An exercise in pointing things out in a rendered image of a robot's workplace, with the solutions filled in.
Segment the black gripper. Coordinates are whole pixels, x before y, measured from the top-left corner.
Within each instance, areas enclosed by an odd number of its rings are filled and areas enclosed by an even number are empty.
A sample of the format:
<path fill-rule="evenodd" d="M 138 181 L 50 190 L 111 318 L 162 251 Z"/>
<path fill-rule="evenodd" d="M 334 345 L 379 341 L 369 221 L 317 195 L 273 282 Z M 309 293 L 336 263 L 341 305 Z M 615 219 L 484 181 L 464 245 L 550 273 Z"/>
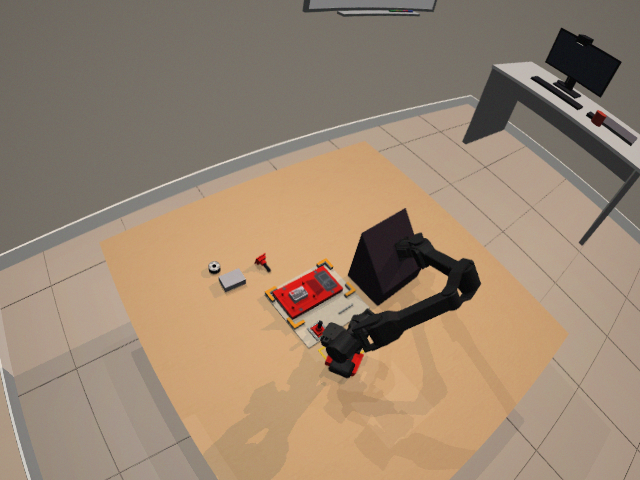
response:
<path fill-rule="evenodd" d="M 332 360 L 329 364 L 329 371 L 334 374 L 341 375 L 346 379 L 350 378 L 355 367 L 355 364 L 352 362 L 353 356 L 355 353 L 360 354 L 361 350 L 362 348 L 357 348 L 356 351 L 351 355 L 349 360 L 344 363 L 336 363 L 334 360 Z"/>

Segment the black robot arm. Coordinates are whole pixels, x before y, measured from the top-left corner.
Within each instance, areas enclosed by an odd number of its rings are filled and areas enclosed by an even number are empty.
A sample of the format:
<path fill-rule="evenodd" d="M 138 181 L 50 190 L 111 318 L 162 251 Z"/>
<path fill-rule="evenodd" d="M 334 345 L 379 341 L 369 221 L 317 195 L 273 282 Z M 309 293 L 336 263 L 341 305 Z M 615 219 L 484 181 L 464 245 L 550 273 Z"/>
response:
<path fill-rule="evenodd" d="M 408 236 L 404 237 L 395 246 L 399 262 L 414 257 L 418 267 L 424 269 L 431 266 L 447 275 L 446 286 L 442 292 L 399 311 L 374 314 L 367 308 L 352 318 L 347 329 L 336 323 L 329 323 L 322 332 L 320 341 L 336 363 L 346 362 L 357 348 L 362 348 L 365 353 L 374 351 L 398 340 L 405 330 L 458 309 L 463 302 L 470 301 L 481 286 L 472 259 L 462 258 L 456 261 L 435 250 L 430 240 L 424 238 L 421 232 L 410 240 Z M 457 288 L 462 293 L 460 297 Z M 373 343 L 367 339 L 369 335 Z"/>

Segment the small black and white wheel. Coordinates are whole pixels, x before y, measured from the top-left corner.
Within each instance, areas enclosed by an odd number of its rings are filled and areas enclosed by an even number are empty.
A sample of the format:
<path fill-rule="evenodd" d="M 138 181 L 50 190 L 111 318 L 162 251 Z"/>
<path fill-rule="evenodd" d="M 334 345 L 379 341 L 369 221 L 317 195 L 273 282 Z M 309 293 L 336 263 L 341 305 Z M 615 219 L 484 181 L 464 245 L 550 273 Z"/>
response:
<path fill-rule="evenodd" d="M 220 263 L 217 261 L 212 261 L 211 263 L 209 263 L 208 269 L 211 274 L 218 274 L 221 271 Z"/>

